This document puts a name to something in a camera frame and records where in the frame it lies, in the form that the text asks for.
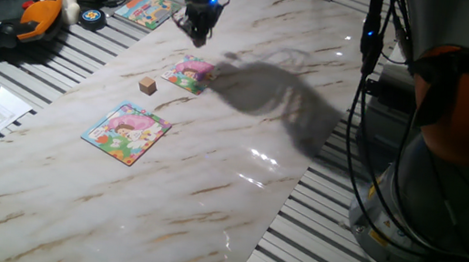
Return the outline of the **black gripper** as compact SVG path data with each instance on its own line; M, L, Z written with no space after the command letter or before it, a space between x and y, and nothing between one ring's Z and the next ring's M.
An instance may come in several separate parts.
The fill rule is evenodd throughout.
M221 4L219 0L185 0L185 2L186 10L179 22L186 27L186 34L192 44L201 48L210 38L225 4Z

